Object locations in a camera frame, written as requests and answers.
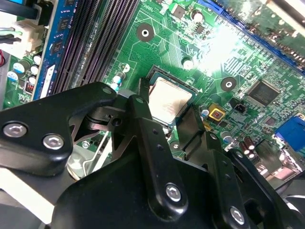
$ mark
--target electrolytic capacitor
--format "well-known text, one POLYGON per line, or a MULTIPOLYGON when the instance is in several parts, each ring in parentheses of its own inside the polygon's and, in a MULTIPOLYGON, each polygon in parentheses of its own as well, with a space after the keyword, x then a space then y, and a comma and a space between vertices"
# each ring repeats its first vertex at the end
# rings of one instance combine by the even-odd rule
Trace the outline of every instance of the electrolytic capacitor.
POLYGON ((231 133, 229 131, 221 132, 220 137, 223 139, 224 143, 226 144, 230 144, 233 140, 231 133))
POLYGON ((33 60, 35 64, 37 65, 41 64, 41 56, 42 56, 42 52, 39 52, 38 54, 34 55, 33 60))
POLYGON ((210 113, 208 107, 204 104, 199 106, 199 111, 203 118, 206 118, 210 113))
POLYGON ((200 23, 204 20, 204 16, 200 12, 200 10, 193 10, 191 13, 191 18, 194 22, 197 22, 197 23, 200 23))
POLYGON ((252 141, 250 136, 244 137, 244 142, 248 149, 253 150, 255 148, 254 142, 252 141))
POLYGON ((250 153, 250 150, 248 149, 248 147, 246 146, 246 143, 244 141, 239 143, 239 147, 245 155, 248 155, 250 153))
POLYGON ((30 84, 35 85, 35 83, 36 83, 36 76, 35 75, 30 75, 28 77, 28 81, 30 82, 30 84))
POLYGON ((30 62, 28 62, 27 60, 21 60, 13 64, 13 69, 17 73, 25 73, 27 70, 30 69, 30 66, 30 62))
POLYGON ((33 75, 37 75, 38 74, 38 70, 39 70, 39 66, 37 65, 32 65, 30 67, 30 72, 33 74, 33 75))

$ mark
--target green circuit board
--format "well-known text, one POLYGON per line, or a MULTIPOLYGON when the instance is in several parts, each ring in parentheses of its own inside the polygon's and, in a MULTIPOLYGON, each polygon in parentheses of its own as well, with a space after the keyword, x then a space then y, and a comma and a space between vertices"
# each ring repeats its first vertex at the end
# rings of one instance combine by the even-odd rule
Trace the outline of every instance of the green circuit board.
POLYGON ((218 136, 229 131, 234 147, 246 135, 255 142, 273 141, 274 130, 297 112, 305 113, 305 78, 196 1, 142 0, 127 31, 104 82, 111 84, 117 72, 125 69, 126 78, 120 88, 136 92, 139 78, 156 65, 196 89, 196 105, 208 107, 215 103, 225 110, 222 121, 227 123, 226 127, 207 123, 218 136), (173 10, 177 3, 185 10, 181 18, 173 10), (194 9, 203 14, 204 22, 195 23, 191 19, 194 9), (143 24, 153 27, 153 38, 147 42, 139 39, 138 28, 143 24), (199 26, 203 27, 201 33, 196 32, 199 26), (183 69, 185 57, 193 61, 189 71, 183 69), (226 77, 237 81, 229 92, 221 88, 226 77), (247 96, 258 81, 267 82, 278 91, 267 106, 254 103, 247 96), (232 98, 244 102, 247 109, 244 114, 230 106, 232 98))

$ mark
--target screw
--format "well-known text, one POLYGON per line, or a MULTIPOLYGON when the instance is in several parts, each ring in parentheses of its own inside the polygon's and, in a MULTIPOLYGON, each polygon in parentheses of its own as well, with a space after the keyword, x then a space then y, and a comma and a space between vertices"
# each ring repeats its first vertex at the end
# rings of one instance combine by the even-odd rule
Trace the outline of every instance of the screw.
POLYGON ((83 141, 82 144, 81 144, 81 146, 82 146, 84 149, 88 149, 88 148, 90 147, 90 144, 89 144, 89 142, 87 142, 87 141, 83 141))
POLYGON ((22 137, 27 131, 27 128, 19 123, 11 123, 3 128, 4 134, 8 137, 22 137))
POLYGON ((141 104, 144 103, 143 99, 141 99, 141 98, 136 98, 135 100, 138 101, 138 102, 141 103, 141 104))
POLYGON ((42 142, 48 149, 58 150, 63 147, 63 139, 58 135, 48 135, 44 137, 42 142))
POLYGON ((237 151, 236 154, 240 157, 240 158, 243 158, 243 155, 241 152, 237 151))
POLYGON ((179 202, 181 200, 181 192, 174 185, 166 186, 166 194, 174 202, 179 202))
POLYGON ((231 207, 230 212, 231 212, 231 216, 235 219, 235 221, 238 224, 240 225, 244 224, 244 216, 242 215, 240 210, 238 210, 236 207, 231 207))
POLYGON ((111 94, 111 91, 106 87, 103 88, 103 92, 105 92, 107 94, 111 94))
POLYGON ((210 133, 210 136, 211 136, 211 138, 212 138, 212 139, 217 140, 217 137, 216 137, 216 135, 215 135, 215 134, 210 133))

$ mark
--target capacitor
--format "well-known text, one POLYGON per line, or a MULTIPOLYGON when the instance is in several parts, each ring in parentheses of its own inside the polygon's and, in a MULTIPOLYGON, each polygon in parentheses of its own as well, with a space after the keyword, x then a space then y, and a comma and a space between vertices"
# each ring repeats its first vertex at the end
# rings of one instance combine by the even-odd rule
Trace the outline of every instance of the capacitor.
POLYGON ((110 85, 110 87, 111 87, 113 90, 115 90, 116 92, 119 90, 119 85, 118 85, 117 83, 112 83, 112 84, 110 85))
POLYGON ((28 77, 28 81, 30 82, 30 84, 35 85, 35 83, 36 83, 36 76, 35 75, 30 75, 28 77))
POLYGON ((231 133, 229 131, 221 132, 220 137, 223 139, 224 143, 226 144, 230 144, 233 140, 231 133))
POLYGON ((250 153, 250 150, 248 149, 248 147, 246 146, 246 143, 244 141, 239 143, 239 147, 245 155, 248 155, 250 153))
POLYGON ((204 16, 200 12, 200 10, 193 10, 192 13, 191 13, 191 18, 196 23, 200 23, 204 20, 204 16))
POLYGON ((199 106, 199 111, 203 118, 206 118, 210 113, 208 107, 205 106, 204 104, 199 106))
POLYGON ((182 66, 185 70, 191 70, 194 67, 194 63, 191 58, 186 57, 182 60, 182 66))
POLYGON ((37 65, 41 64, 41 56, 42 56, 42 52, 33 56, 33 60, 34 60, 35 64, 37 64, 37 65))
POLYGON ((39 69, 39 66, 38 65, 32 65, 30 67, 30 72, 33 74, 33 75, 37 75, 38 74, 38 69, 39 69))
POLYGON ((253 150, 255 148, 255 144, 252 141, 250 136, 244 137, 244 142, 245 142, 248 149, 253 150))
POLYGON ((21 60, 13 64, 13 69, 17 73, 25 73, 27 70, 30 69, 30 66, 30 62, 28 62, 27 60, 21 60))
POLYGON ((9 80, 13 81, 13 82, 16 82, 17 80, 19 80, 20 78, 22 78, 24 76, 24 74, 21 74, 21 73, 17 73, 17 72, 14 72, 14 71, 9 71, 7 73, 7 77, 9 80))

